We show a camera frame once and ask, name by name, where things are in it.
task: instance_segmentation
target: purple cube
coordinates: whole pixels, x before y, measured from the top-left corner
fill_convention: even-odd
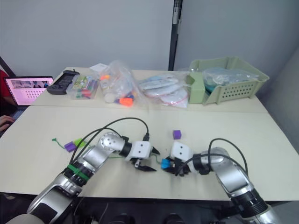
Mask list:
[[[172,136],[173,136],[173,139],[181,139],[182,133],[180,130],[173,130]]]
[[[76,149],[76,145],[71,141],[64,145],[65,149],[70,153]]]

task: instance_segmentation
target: gray wall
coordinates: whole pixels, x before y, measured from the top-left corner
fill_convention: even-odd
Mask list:
[[[172,0],[0,0],[1,56],[16,75],[121,59],[167,70]]]
[[[299,153],[299,47],[261,100]]]
[[[184,0],[175,70],[239,56],[275,77],[299,44],[298,10],[298,0]]]

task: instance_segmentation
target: pink laptop screen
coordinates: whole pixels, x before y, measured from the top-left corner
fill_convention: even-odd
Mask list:
[[[17,105],[31,105],[53,82],[51,77],[18,77],[5,80]]]

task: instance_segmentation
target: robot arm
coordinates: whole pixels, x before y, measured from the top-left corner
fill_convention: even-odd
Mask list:
[[[149,158],[152,152],[159,154],[148,141],[130,143],[115,133],[106,133],[96,146],[84,151],[32,201],[27,213],[40,218],[45,224],[58,222],[72,209],[82,187],[103,166],[111,153],[118,153],[126,161],[132,161],[136,169],[155,171],[151,167],[141,166],[141,160]]]
[[[212,154],[222,154],[229,156],[223,148],[212,148]],[[248,176],[238,165],[222,156],[210,156],[210,167],[208,163],[208,151],[201,154],[193,154],[191,149],[180,143],[174,142],[169,160],[174,162],[174,166],[165,170],[170,173],[178,171],[177,165],[183,164],[188,159],[193,158],[188,163],[188,167],[180,172],[183,176],[188,172],[208,174],[209,170],[215,172],[217,179],[234,206],[240,209],[242,221],[245,224],[281,224],[271,206],[267,205],[260,197]]]

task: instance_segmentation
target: table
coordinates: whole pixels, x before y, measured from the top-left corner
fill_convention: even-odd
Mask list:
[[[77,68],[77,67],[67,67],[65,70],[75,69],[82,75],[88,75],[91,73],[89,68]],[[152,71],[152,70],[133,70],[133,74],[137,80],[148,78],[150,76],[161,74],[165,71]],[[44,91],[32,105],[39,106],[75,106],[75,107],[95,107],[95,108],[115,108],[115,109],[127,109],[126,107],[118,104],[107,104],[103,100],[100,88],[97,90],[95,98],[91,100],[71,100],[67,95],[51,95],[47,91]],[[154,106],[155,110],[181,110],[174,107],[165,106]],[[266,112],[267,110],[262,105],[262,103],[254,97],[253,99],[244,98],[232,101],[222,102],[219,105],[210,104],[192,104],[187,108],[188,111],[218,111],[218,112]]]
[[[188,110],[112,109],[79,106],[30,106],[0,139],[0,191],[39,194],[68,164],[71,154],[52,138],[65,144],[108,122],[127,116],[145,120],[150,142],[169,155],[174,129],[182,131],[182,143],[195,153],[207,149],[211,139],[223,137],[244,153],[249,177],[266,201],[299,200],[299,156],[283,132],[266,112],[209,112]],[[137,121],[112,126],[130,141],[145,132]],[[238,152],[224,147],[242,164]],[[145,173],[124,159],[109,159],[84,186],[81,196],[228,200],[214,173],[175,177],[159,168],[155,158],[144,163],[157,169]]]

